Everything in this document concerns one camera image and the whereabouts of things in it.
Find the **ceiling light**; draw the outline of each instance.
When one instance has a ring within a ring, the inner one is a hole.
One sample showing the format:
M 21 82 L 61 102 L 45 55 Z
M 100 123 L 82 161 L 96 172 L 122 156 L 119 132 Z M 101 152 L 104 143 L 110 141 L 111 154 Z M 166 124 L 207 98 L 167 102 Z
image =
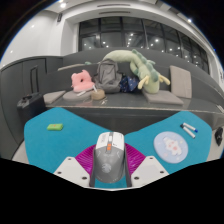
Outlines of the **ceiling light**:
M 65 8 L 65 6 L 66 6 L 66 3 L 61 3 L 61 8 Z

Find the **green sticky note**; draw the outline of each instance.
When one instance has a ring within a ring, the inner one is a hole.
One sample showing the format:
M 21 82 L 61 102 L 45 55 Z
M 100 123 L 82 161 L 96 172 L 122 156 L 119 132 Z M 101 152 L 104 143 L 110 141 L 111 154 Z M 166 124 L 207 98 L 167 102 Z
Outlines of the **green sticky note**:
M 63 124 L 49 124 L 48 131 L 60 131 L 63 128 Z

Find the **backpack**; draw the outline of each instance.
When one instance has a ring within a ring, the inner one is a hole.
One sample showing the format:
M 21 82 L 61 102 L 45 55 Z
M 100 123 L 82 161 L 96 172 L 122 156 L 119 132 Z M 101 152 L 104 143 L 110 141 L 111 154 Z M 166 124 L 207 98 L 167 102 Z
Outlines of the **backpack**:
M 103 89 L 105 93 L 120 92 L 120 81 L 122 73 L 118 71 L 118 65 L 111 59 L 105 59 L 100 62 L 95 85 L 98 89 Z

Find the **pink plush toy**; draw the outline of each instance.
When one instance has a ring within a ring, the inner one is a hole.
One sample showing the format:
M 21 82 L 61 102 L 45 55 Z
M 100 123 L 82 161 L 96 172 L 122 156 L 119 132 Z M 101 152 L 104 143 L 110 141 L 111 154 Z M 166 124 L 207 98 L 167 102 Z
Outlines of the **pink plush toy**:
M 73 87 L 74 92 L 78 93 L 93 89 L 94 83 L 91 81 L 91 77 L 86 70 L 82 70 L 80 73 L 74 73 L 71 78 L 71 87 Z

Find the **green plush toy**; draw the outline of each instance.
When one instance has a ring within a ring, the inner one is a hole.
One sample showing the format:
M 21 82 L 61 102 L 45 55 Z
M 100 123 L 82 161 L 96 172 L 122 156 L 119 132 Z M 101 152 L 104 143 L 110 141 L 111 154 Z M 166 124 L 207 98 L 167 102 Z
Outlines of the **green plush toy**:
M 135 49 L 132 51 L 112 51 L 107 54 L 104 59 L 111 59 L 115 62 L 130 62 L 131 71 L 137 75 L 140 80 L 138 89 L 142 89 L 143 87 L 148 93 L 157 93 L 159 91 L 160 82 L 164 81 L 167 85 L 170 85 L 170 81 L 153 68 L 155 62 L 147 60 Z

